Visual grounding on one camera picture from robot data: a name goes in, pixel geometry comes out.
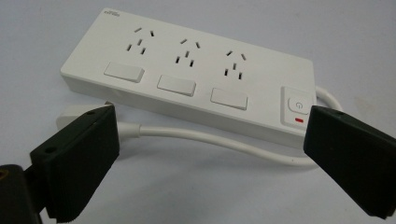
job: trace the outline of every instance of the white power strip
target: white power strip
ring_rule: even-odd
[[[105,8],[61,69],[70,90],[302,148],[310,61]]]

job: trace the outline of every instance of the power button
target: power button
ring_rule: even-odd
[[[289,98],[288,105],[291,111],[307,115],[311,110],[312,102],[302,97],[293,96]]]

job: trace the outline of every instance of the switch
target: switch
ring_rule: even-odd
[[[314,95],[307,91],[282,87],[281,122],[282,124],[305,130],[309,113],[315,103]]]
[[[289,98],[289,109],[293,112],[307,115],[311,110],[312,102],[309,102],[307,99],[292,96]]]
[[[117,77],[132,82],[140,82],[145,70],[141,67],[121,64],[109,63],[105,71],[106,76]]]
[[[247,110],[248,96],[242,92],[224,91],[214,88],[210,101],[220,105]]]
[[[195,91],[195,82],[188,79],[162,75],[157,88],[187,96],[193,96]]]

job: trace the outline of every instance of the white cable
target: white cable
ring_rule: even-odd
[[[317,87],[317,96],[330,108],[343,111],[343,108],[328,91],[321,87]],[[81,114],[86,113],[87,110],[101,107],[102,105],[74,105],[70,106],[57,120],[58,128],[62,129],[65,125],[70,123],[72,120],[78,118]],[[229,138],[215,136],[208,133],[200,133],[186,129],[176,128],[165,128],[165,127],[145,127],[136,123],[125,123],[118,122],[119,137],[120,139],[125,138],[138,138],[140,136],[161,136],[161,137],[175,137],[184,138],[208,144],[213,144],[220,147],[227,147],[236,151],[247,153],[249,155],[257,156],[259,158],[267,159],[270,161],[277,161],[287,165],[295,166],[311,166],[316,165],[308,157],[290,157],[273,152],[266,151],[264,149],[250,146],[245,143],[237,142]]]
[[[295,165],[295,166],[315,165],[315,162],[308,157],[297,158],[297,157],[284,156],[266,151],[258,147],[253,147],[245,143],[237,142],[229,138],[224,138],[220,136],[215,136],[213,134],[200,133],[185,129],[141,126],[140,136],[184,138],[184,139],[205,142],[220,147],[227,147],[236,151],[247,153],[252,156],[267,159],[270,161],[277,161],[287,165]]]
[[[324,103],[326,103],[330,108],[343,111],[340,103],[331,95],[327,90],[317,86],[317,97],[320,98]]]

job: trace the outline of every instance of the outlet socket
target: outlet socket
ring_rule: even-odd
[[[297,148],[316,103],[306,59],[109,8],[61,73],[72,91]]]

